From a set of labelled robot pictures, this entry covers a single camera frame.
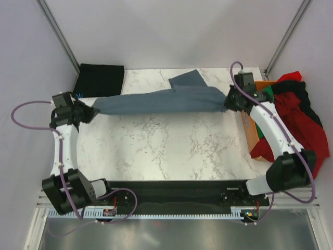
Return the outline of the blue-grey t shirt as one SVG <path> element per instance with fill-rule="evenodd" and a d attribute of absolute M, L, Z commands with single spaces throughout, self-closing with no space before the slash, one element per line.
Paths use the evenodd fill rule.
<path fill-rule="evenodd" d="M 104 115 L 225 112 L 226 96 L 208 86 L 198 70 L 170 78 L 171 88 L 145 94 L 100 97 L 92 107 Z"/>

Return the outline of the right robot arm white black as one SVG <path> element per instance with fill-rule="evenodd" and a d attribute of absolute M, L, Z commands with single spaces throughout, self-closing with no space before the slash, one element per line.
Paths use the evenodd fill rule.
<path fill-rule="evenodd" d="M 231 75 L 233 84 L 224 102 L 232 111 L 243 111 L 259 125 L 267 140 L 274 161 L 266 174 L 247 180 L 246 187 L 238 192 L 239 201 L 252 204 L 257 195 L 285 192 L 294 188 L 311 186 L 315 197 L 312 172 L 316 155 L 292 136 L 280 118 L 272 98 L 265 91 L 258 91 L 251 73 L 239 72 Z"/>

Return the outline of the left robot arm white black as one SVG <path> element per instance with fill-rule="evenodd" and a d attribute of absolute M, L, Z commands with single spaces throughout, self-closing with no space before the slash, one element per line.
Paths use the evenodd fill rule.
<path fill-rule="evenodd" d="M 72 92 L 52 97 L 55 108 L 49 128 L 54 142 L 54 164 L 49 178 L 42 181 L 42 190 L 60 215 L 74 212 L 82 219 L 79 209 L 96 200 L 103 205 L 112 203 L 114 192 L 106 179 L 90 181 L 78 167 L 77 142 L 81 123 L 90 123 L 99 110 L 87 106 Z"/>

